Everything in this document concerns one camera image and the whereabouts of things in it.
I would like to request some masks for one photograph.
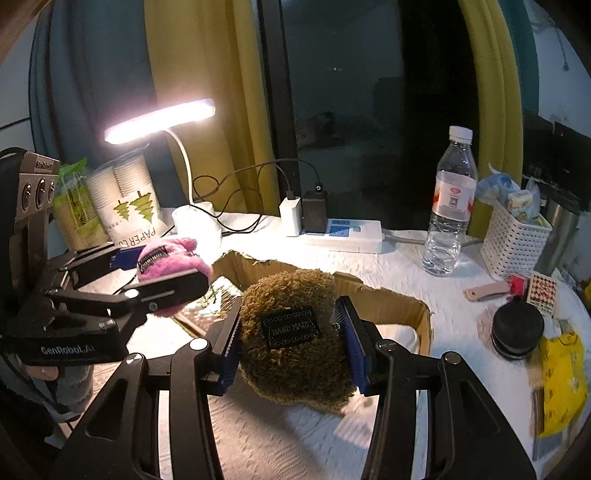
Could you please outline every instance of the black jar lid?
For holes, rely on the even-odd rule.
[[[526,358],[538,345],[542,333],[542,314],[523,299],[500,307],[492,321],[492,343],[500,355],[510,360]]]

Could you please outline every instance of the plug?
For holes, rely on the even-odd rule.
[[[306,233],[326,233],[326,191],[322,184],[316,184],[313,192],[304,194],[301,209]]]
[[[301,199],[299,197],[284,198],[279,205],[279,213],[283,235],[299,236],[301,233]]]

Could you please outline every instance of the white tablecloth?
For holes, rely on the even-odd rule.
[[[252,217],[232,214],[227,221],[232,221],[234,227],[241,227],[250,224]],[[226,237],[219,251],[204,252],[202,256],[213,262],[221,253],[233,249],[258,260],[276,259],[301,268],[351,273],[370,287],[388,288],[424,301],[432,312],[431,355],[440,357],[448,350],[460,353],[508,419],[525,451],[532,456],[532,402],[525,364],[502,359],[489,340],[492,314],[504,300],[470,303],[462,294],[466,288],[492,281],[480,257],[480,245],[462,250],[460,263],[451,277],[437,278],[423,270],[419,245],[384,242],[382,253],[378,255],[331,252],[303,245],[297,238],[286,238],[279,227],[279,219],[265,218],[256,232]],[[424,232],[397,232],[397,235],[421,238]],[[563,283],[558,290],[557,317],[569,319],[588,350],[591,345],[589,316]],[[139,351],[153,358],[173,353],[189,340],[188,334],[171,319],[149,317],[131,338],[129,351]],[[167,479],[172,478],[167,393],[163,393],[161,399],[161,476]],[[223,398],[210,397],[209,403],[227,480],[357,480],[361,476],[367,452],[334,436],[340,420],[335,416],[260,398],[240,375]],[[420,479],[424,476],[426,461],[424,398],[418,406],[416,436],[413,479]],[[534,462],[540,477],[546,460]]]

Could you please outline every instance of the dark blue curtain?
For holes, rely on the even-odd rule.
[[[513,42],[521,105],[524,109],[538,113],[540,106],[540,71],[538,53],[535,49],[534,33],[523,0],[499,0]]]
[[[99,167],[134,148],[145,158],[162,206],[186,203],[164,134],[125,145],[104,130],[157,108],[143,0],[55,0],[37,23],[29,76],[38,153]]]

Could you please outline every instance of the plastic bottle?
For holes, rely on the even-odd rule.
[[[437,165],[433,211],[423,250],[423,267],[439,277],[451,275],[456,267],[478,182],[470,149],[472,130],[452,126],[449,140]]]

